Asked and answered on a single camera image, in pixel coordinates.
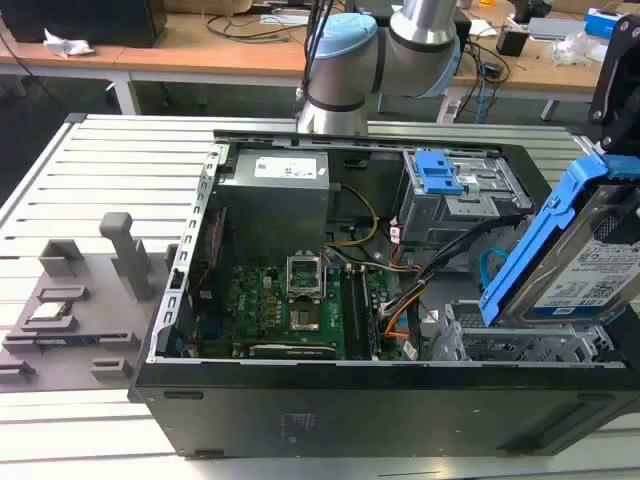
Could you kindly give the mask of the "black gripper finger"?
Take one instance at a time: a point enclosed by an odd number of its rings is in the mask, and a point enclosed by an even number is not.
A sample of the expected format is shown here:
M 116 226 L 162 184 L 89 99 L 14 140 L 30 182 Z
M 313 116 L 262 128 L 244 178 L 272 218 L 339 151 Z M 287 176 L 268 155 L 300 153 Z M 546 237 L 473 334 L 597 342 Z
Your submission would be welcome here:
M 627 106 L 627 60 L 631 50 L 631 16 L 616 23 L 602 64 L 588 114 L 590 125 L 606 153 L 630 153 L 626 139 L 631 130 L 631 113 Z

